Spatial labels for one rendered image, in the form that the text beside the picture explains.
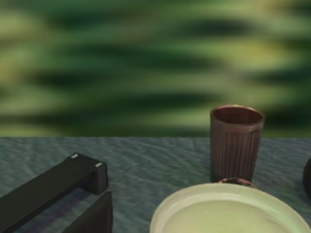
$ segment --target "brown cup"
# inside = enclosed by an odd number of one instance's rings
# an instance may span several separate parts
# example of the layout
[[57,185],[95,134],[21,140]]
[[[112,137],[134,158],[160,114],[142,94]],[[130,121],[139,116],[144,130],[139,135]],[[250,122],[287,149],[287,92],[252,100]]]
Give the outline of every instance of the brown cup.
[[210,181],[228,177],[252,181],[263,113],[239,105],[223,105],[210,112]]

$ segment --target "textured gray surface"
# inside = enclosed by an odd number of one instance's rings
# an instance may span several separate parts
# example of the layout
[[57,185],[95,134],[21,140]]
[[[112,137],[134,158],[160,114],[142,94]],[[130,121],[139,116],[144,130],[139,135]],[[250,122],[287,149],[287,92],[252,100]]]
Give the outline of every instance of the textured gray surface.
[[[80,152],[108,164],[114,233],[147,233],[155,208],[166,196],[209,181],[208,148],[206,138],[0,138],[0,195]],[[309,225],[311,201],[301,180],[310,157],[311,139],[263,139],[253,179]],[[60,233],[97,198],[75,190],[17,232]]]

